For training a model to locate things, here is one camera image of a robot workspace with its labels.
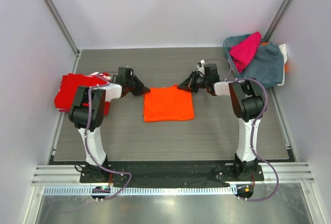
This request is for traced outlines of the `orange t-shirt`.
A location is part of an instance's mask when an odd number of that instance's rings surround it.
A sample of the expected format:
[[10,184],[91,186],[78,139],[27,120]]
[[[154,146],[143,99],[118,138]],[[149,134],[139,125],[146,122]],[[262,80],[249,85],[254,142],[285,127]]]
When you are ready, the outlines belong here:
[[155,88],[144,95],[143,116],[146,123],[189,121],[194,119],[192,93],[177,85]]

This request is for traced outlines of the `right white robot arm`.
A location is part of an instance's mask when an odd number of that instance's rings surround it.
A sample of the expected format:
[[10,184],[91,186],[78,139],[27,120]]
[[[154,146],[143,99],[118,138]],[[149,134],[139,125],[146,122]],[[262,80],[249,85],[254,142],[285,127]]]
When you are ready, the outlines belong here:
[[239,141],[234,156],[233,174],[238,180],[250,180],[258,170],[256,152],[258,127],[266,110],[266,90],[255,79],[220,80],[216,64],[199,62],[197,69],[179,90],[196,93],[205,89],[213,96],[230,96],[239,123]]

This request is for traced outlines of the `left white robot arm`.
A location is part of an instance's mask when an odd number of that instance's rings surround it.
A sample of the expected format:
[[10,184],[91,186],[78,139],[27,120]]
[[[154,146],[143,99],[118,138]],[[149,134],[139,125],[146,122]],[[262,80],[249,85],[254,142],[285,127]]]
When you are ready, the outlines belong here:
[[113,173],[108,167],[100,127],[104,119],[106,103],[131,93],[142,96],[151,90],[145,86],[130,67],[119,67],[113,78],[97,72],[101,80],[93,86],[79,86],[69,111],[69,120],[83,140],[86,153],[85,166],[81,169],[84,181],[105,182]]

